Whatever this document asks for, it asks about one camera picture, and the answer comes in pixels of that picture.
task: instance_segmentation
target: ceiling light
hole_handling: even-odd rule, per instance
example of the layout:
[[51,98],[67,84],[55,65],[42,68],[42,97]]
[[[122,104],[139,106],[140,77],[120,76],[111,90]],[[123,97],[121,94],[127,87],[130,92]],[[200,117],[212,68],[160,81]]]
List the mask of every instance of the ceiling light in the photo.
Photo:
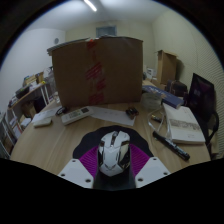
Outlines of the ceiling light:
[[93,3],[91,3],[89,0],[84,0],[84,2],[94,11],[96,12],[97,9],[96,7],[93,5]]

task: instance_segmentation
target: computer monitor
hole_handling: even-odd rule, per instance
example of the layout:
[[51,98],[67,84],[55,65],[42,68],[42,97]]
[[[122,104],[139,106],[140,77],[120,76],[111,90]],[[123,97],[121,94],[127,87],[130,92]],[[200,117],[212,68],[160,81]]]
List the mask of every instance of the computer monitor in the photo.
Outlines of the computer monitor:
[[193,73],[187,102],[187,106],[195,115],[208,122],[215,106],[214,85]]

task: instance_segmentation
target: wall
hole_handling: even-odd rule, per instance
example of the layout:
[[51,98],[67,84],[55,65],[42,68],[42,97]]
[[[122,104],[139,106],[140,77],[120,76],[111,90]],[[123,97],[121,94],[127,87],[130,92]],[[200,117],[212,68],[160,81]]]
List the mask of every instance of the wall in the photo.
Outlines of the wall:
[[81,38],[96,38],[96,27],[114,26],[117,28],[117,36],[133,37],[143,40],[143,63],[149,68],[154,68],[154,36],[151,24],[131,21],[109,21],[92,23],[85,26],[76,27],[66,32],[66,41]]
[[205,37],[174,11],[167,11],[153,23],[155,50],[167,50],[178,55],[177,76],[190,88],[193,72],[215,85],[217,112],[220,118],[218,142],[224,152],[224,72],[221,63]]
[[52,66],[47,48],[65,41],[65,32],[36,29],[23,33],[14,43],[0,70],[0,110],[6,111],[9,100],[22,87],[24,77],[42,72]]

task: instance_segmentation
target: computer mouse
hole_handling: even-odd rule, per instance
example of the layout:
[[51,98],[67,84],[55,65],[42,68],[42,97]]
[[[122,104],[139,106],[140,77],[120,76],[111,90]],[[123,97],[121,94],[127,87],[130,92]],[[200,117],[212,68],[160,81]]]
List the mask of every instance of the computer mouse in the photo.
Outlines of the computer mouse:
[[106,134],[98,147],[100,172],[111,177],[122,173],[130,165],[130,136],[122,131]]

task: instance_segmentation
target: marker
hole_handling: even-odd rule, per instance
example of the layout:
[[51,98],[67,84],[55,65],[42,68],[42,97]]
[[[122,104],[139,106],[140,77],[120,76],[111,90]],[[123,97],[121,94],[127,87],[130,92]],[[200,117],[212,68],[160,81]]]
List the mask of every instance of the marker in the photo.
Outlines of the marker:
[[190,159],[190,155],[188,153],[186,153],[183,149],[181,149],[179,146],[174,144],[171,140],[162,137],[156,131],[153,131],[152,135],[155,138],[157,138],[161,143],[163,143],[165,146],[167,146],[169,149],[171,149],[173,152],[175,152],[182,159],[184,159],[186,161]]

